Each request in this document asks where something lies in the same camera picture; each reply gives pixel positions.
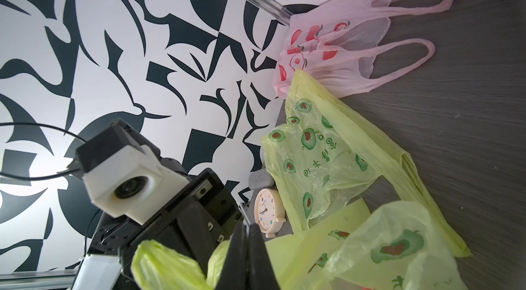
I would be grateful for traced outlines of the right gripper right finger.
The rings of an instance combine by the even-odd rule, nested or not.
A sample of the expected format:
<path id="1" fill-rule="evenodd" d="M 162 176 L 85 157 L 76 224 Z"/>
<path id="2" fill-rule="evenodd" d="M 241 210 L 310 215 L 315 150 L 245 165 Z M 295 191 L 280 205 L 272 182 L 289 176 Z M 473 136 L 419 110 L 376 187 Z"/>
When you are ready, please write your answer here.
<path id="1" fill-rule="evenodd" d="M 279 289 L 260 228 L 251 224 L 247 238 L 247 289 Z"/>

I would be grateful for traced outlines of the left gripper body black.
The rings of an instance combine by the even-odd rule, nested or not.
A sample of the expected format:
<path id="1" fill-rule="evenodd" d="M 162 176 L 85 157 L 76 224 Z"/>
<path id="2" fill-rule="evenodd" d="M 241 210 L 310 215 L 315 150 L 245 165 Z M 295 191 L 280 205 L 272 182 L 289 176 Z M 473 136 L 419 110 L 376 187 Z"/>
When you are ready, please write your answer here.
<path id="1" fill-rule="evenodd" d="M 88 253 L 117 257 L 123 275 L 129 278 L 138 246 L 152 240 L 193 259 L 206 273 L 213 252 L 231 237 L 241 218 L 231 191 L 207 168 L 144 225 L 125 215 L 104 213 Z"/>

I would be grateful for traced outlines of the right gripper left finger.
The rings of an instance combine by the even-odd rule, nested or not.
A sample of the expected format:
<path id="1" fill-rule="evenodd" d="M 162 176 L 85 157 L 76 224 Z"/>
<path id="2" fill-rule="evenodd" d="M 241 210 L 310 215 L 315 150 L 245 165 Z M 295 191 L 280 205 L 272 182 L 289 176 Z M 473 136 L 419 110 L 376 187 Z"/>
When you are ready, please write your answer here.
<path id="1" fill-rule="evenodd" d="M 245 289 L 247 283 L 247 227 L 237 224 L 216 290 Z"/>

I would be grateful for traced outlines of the green avocado plastic bag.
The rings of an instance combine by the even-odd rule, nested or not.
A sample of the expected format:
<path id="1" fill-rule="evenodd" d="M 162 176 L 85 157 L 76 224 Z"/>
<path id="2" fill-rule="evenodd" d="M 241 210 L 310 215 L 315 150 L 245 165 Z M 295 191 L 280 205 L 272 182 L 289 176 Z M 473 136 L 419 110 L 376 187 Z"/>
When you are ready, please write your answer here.
<path id="1" fill-rule="evenodd" d="M 231 240 L 203 273 L 197 262 L 144 241 L 131 273 L 141 289 L 215 289 Z M 464 289 L 456 260 L 419 203 L 396 201 L 374 212 L 364 200 L 302 234 L 265 246 L 279 289 Z"/>

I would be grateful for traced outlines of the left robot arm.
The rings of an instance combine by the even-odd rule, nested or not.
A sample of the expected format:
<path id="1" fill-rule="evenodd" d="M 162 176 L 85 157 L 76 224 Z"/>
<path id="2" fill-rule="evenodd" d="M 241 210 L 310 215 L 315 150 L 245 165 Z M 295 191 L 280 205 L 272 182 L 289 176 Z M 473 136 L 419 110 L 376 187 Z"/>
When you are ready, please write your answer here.
<path id="1" fill-rule="evenodd" d="M 73 282 L 74 289 L 137 289 L 131 264 L 138 246 L 154 240 L 197 262 L 207 273 L 208 261 L 228 240 L 242 213 L 231 191 L 207 168 L 143 225 L 127 216 L 104 213 L 87 256 Z"/>

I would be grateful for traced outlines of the pink plastic bag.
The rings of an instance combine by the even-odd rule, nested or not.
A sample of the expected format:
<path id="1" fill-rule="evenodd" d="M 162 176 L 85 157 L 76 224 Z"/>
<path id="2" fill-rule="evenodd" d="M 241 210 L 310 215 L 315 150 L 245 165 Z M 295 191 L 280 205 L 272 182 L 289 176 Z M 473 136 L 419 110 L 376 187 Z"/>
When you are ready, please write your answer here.
<path id="1" fill-rule="evenodd" d="M 454 0 L 428 7 L 396 7 L 393 0 L 330 0 L 315 9 L 290 18 L 284 46 L 278 56 L 273 88 L 285 98 L 294 74 L 303 70 L 332 95 L 343 98 L 368 93 L 417 69 L 435 54 L 426 39 L 406 39 L 382 45 L 391 19 L 449 10 Z M 411 65 L 372 78 L 375 59 L 396 47 L 418 44 L 427 54 Z"/>

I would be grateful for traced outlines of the beige alarm clock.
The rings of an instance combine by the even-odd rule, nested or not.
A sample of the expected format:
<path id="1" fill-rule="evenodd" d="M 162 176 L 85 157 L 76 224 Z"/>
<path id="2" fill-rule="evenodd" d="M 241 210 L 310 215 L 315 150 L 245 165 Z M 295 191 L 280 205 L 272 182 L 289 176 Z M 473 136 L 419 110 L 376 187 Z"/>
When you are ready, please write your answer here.
<path id="1" fill-rule="evenodd" d="M 262 189 L 258 192 L 253 213 L 256 224 L 267 239 L 276 237 L 286 222 L 283 202 L 279 192 L 274 189 Z"/>

